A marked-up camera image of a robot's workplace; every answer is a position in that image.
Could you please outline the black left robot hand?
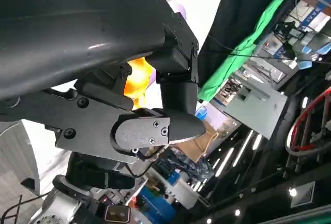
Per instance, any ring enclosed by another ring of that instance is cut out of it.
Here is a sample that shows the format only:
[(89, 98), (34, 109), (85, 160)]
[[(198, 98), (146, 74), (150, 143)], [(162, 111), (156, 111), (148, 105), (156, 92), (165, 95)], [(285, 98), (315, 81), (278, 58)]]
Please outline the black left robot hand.
[[(202, 135), (199, 43), (167, 0), (1, 0), (1, 120), (58, 132), (56, 146), (134, 163), (131, 150)], [(132, 109), (129, 61), (157, 72), (161, 109)]]

